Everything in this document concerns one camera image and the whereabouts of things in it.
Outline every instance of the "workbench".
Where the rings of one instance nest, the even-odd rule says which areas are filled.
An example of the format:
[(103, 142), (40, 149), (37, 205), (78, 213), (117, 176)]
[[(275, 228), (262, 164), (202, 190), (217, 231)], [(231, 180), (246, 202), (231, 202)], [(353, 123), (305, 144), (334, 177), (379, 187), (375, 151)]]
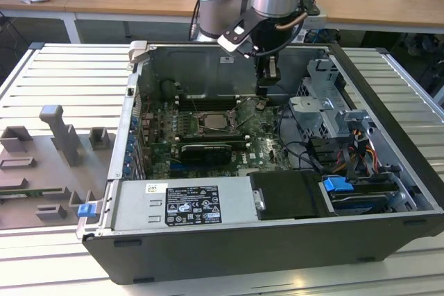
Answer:
[[(325, 28), (444, 33), (444, 0), (316, 0)], [(0, 0), (9, 17), (60, 19), (71, 43), (81, 43), (77, 20), (189, 23), (196, 0), (50, 0), (26, 5)]]
[[(115, 132), (124, 82), (131, 73), (127, 50), (128, 45), (123, 44), (46, 44), (40, 50), (29, 50), (0, 88), (0, 130), (16, 125), (19, 119), (30, 134), (48, 134), (46, 124), (38, 119), (41, 106), (60, 103), (77, 133), (96, 125)], [(444, 111), (391, 56), (375, 49), (344, 51), (435, 171), (444, 177)], [(44, 93), (54, 87), (57, 94)], [(365, 107), (351, 88), (346, 90), (357, 107)], [(0, 231), (2, 296), (355, 296), (444, 292), (444, 234), (420, 238), (378, 263), (118, 286), (88, 254), (75, 230), (76, 226), (70, 225)]]

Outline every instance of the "copper pipe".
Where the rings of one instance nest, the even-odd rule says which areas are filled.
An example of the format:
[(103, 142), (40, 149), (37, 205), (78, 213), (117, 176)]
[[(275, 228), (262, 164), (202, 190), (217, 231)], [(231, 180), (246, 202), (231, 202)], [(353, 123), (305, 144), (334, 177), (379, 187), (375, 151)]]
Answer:
[(292, 22), (288, 23), (288, 24), (277, 24), (275, 26), (277, 31), (287, 31), (292, 29), (294, 26), (300, 24), (302, 21), (304, 21), (306, 18), (308, 17), (307, 13), (303, 13), (301, 15), (299, 15), (298, 17), (296, 17)]

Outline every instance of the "white table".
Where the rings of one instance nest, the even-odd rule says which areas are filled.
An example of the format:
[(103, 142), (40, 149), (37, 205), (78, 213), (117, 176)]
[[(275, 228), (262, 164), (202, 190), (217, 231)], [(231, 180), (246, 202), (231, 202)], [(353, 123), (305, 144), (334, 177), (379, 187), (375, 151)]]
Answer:
[[(43, 104), (58, 100), (64, 105), (66, 114), (73, 117), (70, 123), (78, 133), (87, 132), (92, 123), (100, 123), (115, 132), (124, 92), (123, 89), (120, 94), (119, 90), (125, 87), (119, 80), (124, 82), (130, 73), (127, 49), (125, 44), (46, 44), (41, 51), (28, 51), (0, 89), (3, 121), (0, 129), (20, 119), (21, 114), (16, 113), (21, 110), (27, 112), (21, 122), (31, 134), (48, 134), (45, 124), (38, 121), (38, 112)], [(399, 122), (406, 117), (396, 100), (400, 97), (417, 102), (409, 103), (413, 114), (407, 116), (442, 117), (439, 112), (434, 114), (428, 109), (424, 104), (425, 101), (430, 103), (426, 93), (413, 85), (413, 79), (389, 56), (381, 56), (372, 49), (346, 49), (345, 52), (361, 71), (366, 72), (365, 77), (377, 86), (384, 99), (390, 99), (385, 102)], [(51, 79), (61, 82), (65, 79), (58, 84), (61, 92), (69, 87), (90, 87), (94, 81), (96, 94), (85, 95), (80, 91), (57, 97), (43, 94), (44, 88), (51, 85)], [(356, 96), (351, 98), (359, 104)], [(436, 135), (420, 136), (412, 127), (410, 130), (412, 140), (419, 146), (426, 140), (440, 140)], [(435, 130), (444, 136), (444, 126), (436, 126)], [(434, 152), (439, 154), (439, 147)], [(434, 168), (442, 170), (444, 157), (430, 161), (439, 162)], [(379, 263), (118, 286), (88, 254), (76, 238), (75, 229), (76, 226), (66, 226), (0, 232), (0, 295), (384, 296), (444, 293), (444, 234), (415, 240)]]

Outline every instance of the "blue drive latch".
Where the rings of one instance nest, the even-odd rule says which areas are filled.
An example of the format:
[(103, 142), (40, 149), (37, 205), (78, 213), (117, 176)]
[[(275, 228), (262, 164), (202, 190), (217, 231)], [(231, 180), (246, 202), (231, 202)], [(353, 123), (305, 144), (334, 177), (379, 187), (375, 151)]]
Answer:
[(77, 216), (79, 218), (95, 218), (97, 204), (81, 204), (78, 207)]
[(346, 182), (345, 177), (328, 177), (323, 181), (327, 192), (330, 191), (353, 191), (355, 188)]

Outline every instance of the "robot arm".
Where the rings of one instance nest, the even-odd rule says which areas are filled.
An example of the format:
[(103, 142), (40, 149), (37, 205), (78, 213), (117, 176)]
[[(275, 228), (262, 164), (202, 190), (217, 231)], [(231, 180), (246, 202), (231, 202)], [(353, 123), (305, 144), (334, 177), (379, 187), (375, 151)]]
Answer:
[[(267, 53), (291, 38), (291, 29), (304, 19), (301, 15), (300, 0), (252, 0), (252, 8), (225, 29), (218, 43), (226, 51), (239, 51), (247, 58)], [(242, 47), (249, 37), (253, 45)]]
[(228, 53), (254, 57), (256, 93), (266, 95), (267, 87), (280, 81), (279, 52), (296, 37), (307, 15), (302, 0), (251, 0), (251, 8), (241, 13), (242, 2), (200, 0), (200, 36), (217, 39)]

